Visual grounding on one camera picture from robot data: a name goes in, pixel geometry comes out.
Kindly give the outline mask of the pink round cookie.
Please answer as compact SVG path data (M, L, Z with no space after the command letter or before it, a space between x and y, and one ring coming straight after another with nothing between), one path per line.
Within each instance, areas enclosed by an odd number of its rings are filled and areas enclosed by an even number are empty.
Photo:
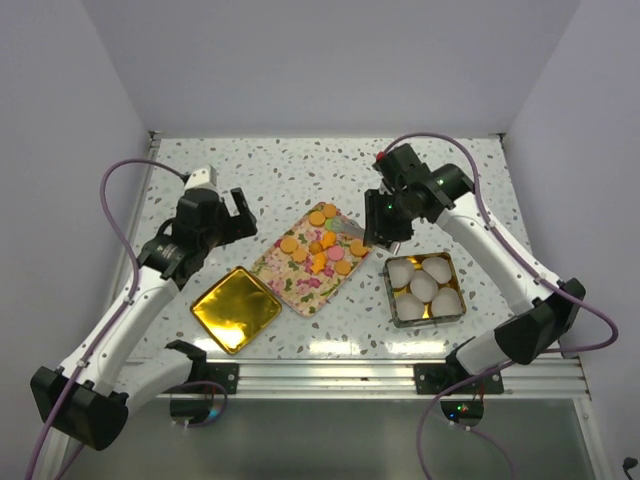
M327 258L333 262L338 262L344 258L344 249L339 245L333 245L326 251Z

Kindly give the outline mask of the metal tongs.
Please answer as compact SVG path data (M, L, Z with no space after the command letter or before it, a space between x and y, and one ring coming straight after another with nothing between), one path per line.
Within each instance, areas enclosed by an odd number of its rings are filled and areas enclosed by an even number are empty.
M344 229L351 229L353 231L354 234L357 235L356 239L360 239L361 241L364 241L364 236L365 236L365 229L363 227L361 227L356 221L354 220L350 220L347 218L343 218L343 217L339 217L341 219L342 222L342 231ZM400 248L402 246L402 243L399 245L398 249L394 249L394 250L388 250L386 248L386 241L383 241L382 243L373 243L371 244L371 247L376 247L376 248L380 248L388 253L391 253L393 255L396 255Z

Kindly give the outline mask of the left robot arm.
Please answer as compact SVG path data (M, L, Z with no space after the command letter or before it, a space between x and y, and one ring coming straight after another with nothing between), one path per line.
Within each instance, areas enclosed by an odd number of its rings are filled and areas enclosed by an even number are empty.
M257 233L243 190L231 195L235 215L213 190L183 193L174 217L144 244L130 280L94 330L59 367L34 373L30 387L43 421L96 451L119 436L134 394L115 384L137 342L214 248Z

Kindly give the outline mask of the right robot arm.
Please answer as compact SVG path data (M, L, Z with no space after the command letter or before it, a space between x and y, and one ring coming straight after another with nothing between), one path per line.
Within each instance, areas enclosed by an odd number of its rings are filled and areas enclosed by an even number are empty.
M476 185L458 166L432 170L404 144L380 154L373 167L383 187L364 194L365 243L387 247L408 241L413 221L425 219L471 255L513 313L448 355L445 379L451 389L468 392L482 372L508 361L531 363L573 325L584 286L577 279L563 281L544 266L526 271L533 257L499 221L481 211Z

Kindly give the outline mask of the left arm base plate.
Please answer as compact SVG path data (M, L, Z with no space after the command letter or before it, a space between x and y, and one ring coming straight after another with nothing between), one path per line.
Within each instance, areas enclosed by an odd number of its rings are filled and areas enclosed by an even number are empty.
M228 395L235 395L239 373L240 367L237 363L208 363L197 376L191 375L183 384L165 387L162 393L215 395L225 390Z

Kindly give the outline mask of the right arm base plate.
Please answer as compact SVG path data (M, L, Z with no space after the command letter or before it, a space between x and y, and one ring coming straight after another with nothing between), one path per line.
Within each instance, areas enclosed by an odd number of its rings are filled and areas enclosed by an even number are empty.
M460 382L464 382L464 385L454 390L453 394L499 395L505 391L500 373L469 381L470 374L446 363L416 363L413 365L413 378L419 395L435 395Z

